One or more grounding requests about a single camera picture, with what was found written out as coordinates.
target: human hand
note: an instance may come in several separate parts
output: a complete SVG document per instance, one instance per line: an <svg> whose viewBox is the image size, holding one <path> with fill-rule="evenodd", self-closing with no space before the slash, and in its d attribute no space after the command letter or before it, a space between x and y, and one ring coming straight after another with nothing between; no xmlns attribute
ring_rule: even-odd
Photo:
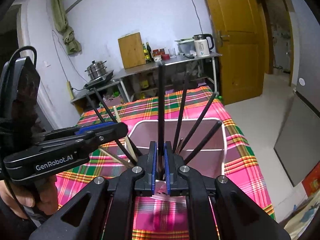
<svg viewBox="0 0 320 240"><path fill-rule="evenodd" d="M24 206L34 207L35 205L42 210L47 215L52 215L58 210L58 190L55 186L57 177L51 176L48 178L45 184L39 187L40 202L35 203L34 196L25 187L17 186L12 183L11 187L15 193L17 200ZM4 203L11 208L11 210L19 217L27 219L26 215L20 209L19 205L16 203L10 191L7 189L5 182L0 181L0 197Z"/></svg>

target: red box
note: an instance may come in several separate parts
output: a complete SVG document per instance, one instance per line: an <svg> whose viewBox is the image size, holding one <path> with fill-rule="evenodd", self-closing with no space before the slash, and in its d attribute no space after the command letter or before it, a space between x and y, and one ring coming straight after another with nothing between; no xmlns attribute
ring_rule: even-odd
<svg viewBox="0 0 320 240"><path fill-rule="evenodd" d="M302 185L306 190L308 197L320 189L320 162L318 162L313 170L302 181Z"/></svg>

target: door handle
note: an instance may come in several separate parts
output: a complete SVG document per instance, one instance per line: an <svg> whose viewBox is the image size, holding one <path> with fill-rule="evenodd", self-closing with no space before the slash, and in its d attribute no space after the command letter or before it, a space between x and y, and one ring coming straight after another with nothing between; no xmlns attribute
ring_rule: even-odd
<svg viewBox="0 0 320 240"><path fill-rule="evenodd" d="M230 35L221 35L221 31L218 31L218 36L219 36L219 38L220 38L221 47L223 46L223 39L225 39L225 38L230 38Z"/></svg>

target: glass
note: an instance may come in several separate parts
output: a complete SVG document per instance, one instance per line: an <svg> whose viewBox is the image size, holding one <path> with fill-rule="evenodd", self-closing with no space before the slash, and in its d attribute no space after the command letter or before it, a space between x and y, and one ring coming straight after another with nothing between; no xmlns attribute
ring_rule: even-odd
<svg viewBox="0 0 320 240"><path fill-rule="evenodd" d="M173 58L173 57L176 57L176 49L173 48L173 49L169 49L169 55L170 55L170 58Z"/></svg>

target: yellow door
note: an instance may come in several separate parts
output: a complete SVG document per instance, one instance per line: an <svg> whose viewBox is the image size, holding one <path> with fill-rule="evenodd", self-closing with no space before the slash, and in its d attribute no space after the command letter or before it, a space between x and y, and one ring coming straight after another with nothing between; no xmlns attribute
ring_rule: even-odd
<svg viewBox="0 0 320 240"><path fill-rule="evenodd" d="M207 0L215 29L225 104L262 94L264 40L256 0Z"/></svg>

